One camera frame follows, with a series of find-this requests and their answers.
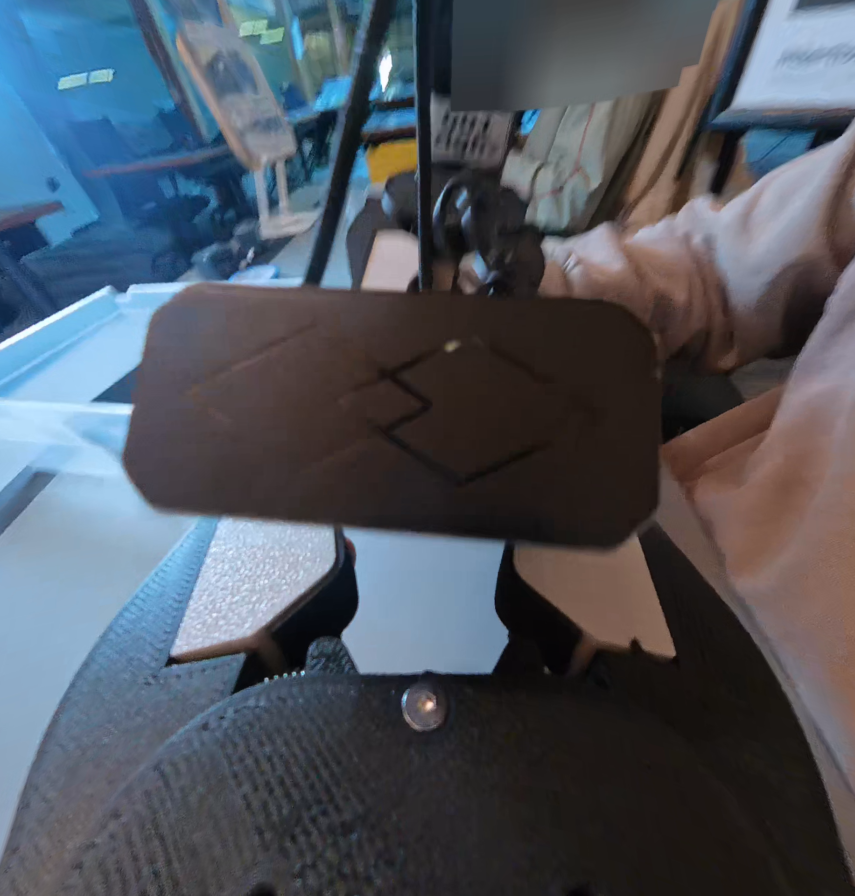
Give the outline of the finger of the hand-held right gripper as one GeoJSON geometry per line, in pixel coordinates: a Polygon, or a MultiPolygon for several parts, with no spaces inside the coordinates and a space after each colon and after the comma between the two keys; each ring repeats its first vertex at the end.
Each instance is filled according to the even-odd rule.
{"type": "Polygon", "coordinates": [[[409,288],[417,282],[420,248],[417,237],[404,230],[379,230],[363,274],[364,288],[409,288]]]}

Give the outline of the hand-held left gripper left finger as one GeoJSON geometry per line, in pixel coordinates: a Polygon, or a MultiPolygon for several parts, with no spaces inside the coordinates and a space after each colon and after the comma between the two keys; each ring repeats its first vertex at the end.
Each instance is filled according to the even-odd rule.
{"type": "Polygon", "coordinates": [[[224,518],[169,650],[172,664],[243,656],[290,673],[310,645],[341,637],[358,609],[356,552],[326,525],[224,518]]]}

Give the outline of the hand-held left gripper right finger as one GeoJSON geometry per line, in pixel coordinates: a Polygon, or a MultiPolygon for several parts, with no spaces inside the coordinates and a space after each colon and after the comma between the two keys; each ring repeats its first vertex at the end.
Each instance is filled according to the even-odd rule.
{"type": "Polygon", "coordinates": [[[506,545],[496,612],[508,635],[499,668],[531,661],[582,673],[603,652],[677,656],[637,538],[612,550],[506,545]]]}

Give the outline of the black multi-port usb hub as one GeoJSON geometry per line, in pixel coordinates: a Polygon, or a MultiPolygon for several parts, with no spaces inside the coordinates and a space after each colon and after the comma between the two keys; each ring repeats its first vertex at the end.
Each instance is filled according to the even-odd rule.
{"type": "Polygon", "coordinates": [[[601,300],[188,287],[123,454],[161,509],[613,547],[659,504],[660,368],[601,300]]]}

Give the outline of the person's right forearm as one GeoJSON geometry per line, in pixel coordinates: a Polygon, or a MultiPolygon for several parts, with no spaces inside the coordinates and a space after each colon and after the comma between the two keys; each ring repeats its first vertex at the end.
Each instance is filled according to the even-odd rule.
{"type": "Polygon", "coordinates": [[[688,201],[628,232],[549,240],[542,297],[629,310],[663,357],[715,372],[797,352],[855,259],[855,118],[730,201],[688,201]]]}

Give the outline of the yellow bin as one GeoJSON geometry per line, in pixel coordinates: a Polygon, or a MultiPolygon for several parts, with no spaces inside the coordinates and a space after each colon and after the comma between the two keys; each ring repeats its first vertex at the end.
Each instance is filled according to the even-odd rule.
{"type": "Polygon", "coordinates": [[[418,143],[409,139],[388,140],[365,146],[369,183],[384,184],[388,179],[418,169],[418,143]]]}

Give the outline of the white perforated box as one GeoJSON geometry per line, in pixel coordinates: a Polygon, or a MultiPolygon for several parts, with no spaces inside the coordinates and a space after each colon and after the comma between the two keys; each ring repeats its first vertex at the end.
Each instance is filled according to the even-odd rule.
{"type": "Polygon", "coordinates": [[[433,93],[430,116],[433,162],[487,171],[501,168],[509,152],[513,113],[455,111],[449,97],[433,93]]]}

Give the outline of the wooden easel with poster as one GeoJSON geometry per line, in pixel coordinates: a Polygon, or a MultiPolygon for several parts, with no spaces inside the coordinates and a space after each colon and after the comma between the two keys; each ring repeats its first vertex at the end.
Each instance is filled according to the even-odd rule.
{"type": "Polygon", "coordinates": [[[290,207],[287,160],[299,149],[283,106],[259,62],[232,28],[204,18],[181,17],[176,50],[222,135],[252,174],[260,237],[293,238],[318,221],[314,210],[290,207]]]}

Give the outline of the white sign board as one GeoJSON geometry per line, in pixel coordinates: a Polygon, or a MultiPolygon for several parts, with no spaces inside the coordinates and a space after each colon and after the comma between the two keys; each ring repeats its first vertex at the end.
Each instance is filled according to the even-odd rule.
{"type": "Polygon", "coordinates": [[[855,109],[855,1],[770,1],[729,110],[855,109]]]}

